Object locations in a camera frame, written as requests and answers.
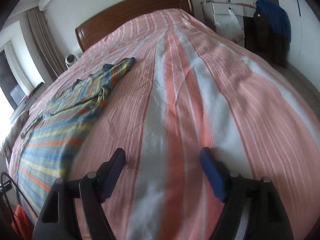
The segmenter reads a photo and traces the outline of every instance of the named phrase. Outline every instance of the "white plastic bag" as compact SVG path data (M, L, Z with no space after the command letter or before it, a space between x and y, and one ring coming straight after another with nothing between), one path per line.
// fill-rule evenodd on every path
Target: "white plastic bag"
M244 39L244 30L242 29L237 17L231 9L229 15L220 17L219 21L215 22L217 34L233 42Z

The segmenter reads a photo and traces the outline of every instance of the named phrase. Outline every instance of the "headboard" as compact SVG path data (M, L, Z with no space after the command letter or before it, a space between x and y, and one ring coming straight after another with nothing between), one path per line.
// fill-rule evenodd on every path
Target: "headboard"
M194 16L191 0L125 0L96 14L76 28L82 51L113 32L125 22L156 10L180 8Z

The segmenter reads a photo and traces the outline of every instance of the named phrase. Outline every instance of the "pink blanket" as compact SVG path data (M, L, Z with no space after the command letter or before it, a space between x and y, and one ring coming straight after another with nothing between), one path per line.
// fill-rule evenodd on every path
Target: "pink blanket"
M317 118L268 63L182 10L137 17L92 46L38 99L26 125L77 78L124 57L137 63L110 95L70 178L97 170L118 147L126 151L103 204L117 239L209 238L222 204L199 163L204 146L247 178L270 177L295 239L307 235L320 216ZM24 143L13 148L12 176ZM76 204L82 237L89 238Z

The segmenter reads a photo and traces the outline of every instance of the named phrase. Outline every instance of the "metal screw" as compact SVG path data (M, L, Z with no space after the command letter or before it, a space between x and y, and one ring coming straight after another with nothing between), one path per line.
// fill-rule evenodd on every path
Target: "metal screw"
M271 179L269 179L267 176L262 177L262 179L263 179L263 181L265 183L270 183L271 182Z
M55 181L55 183L57 183L57 184L60 184L62 182L63 182L63 178L57 178L56 181Z
M97 173L92 171L92 172L89 172L87 176L88 176L89 179L93 179L93 178L95 178L97 176Z
M239 173L237 171L230 171L230 176L236 178L239 176Z

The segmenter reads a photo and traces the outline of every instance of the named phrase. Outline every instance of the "blue gripper pad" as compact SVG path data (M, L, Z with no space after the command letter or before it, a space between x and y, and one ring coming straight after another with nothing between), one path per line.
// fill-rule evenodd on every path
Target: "blue gripper pad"
M215 160L211 150L204 147L200 152L200 163L216 198L225 203L229 197L229 170L223 162Z
M118 148L110 160L97 170L100 203L111 197L124 165L125 151Z

